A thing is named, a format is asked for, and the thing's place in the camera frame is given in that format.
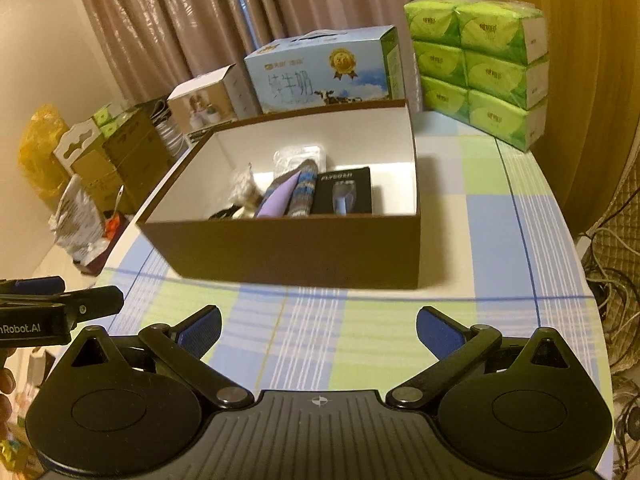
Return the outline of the person's left hand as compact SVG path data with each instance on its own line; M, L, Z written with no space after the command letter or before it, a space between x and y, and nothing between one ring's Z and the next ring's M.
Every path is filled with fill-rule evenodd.
M16 386L13 373L6 367L0 372L0 439L4 440L8 434L8 421L12 415L12 404L9 395Z

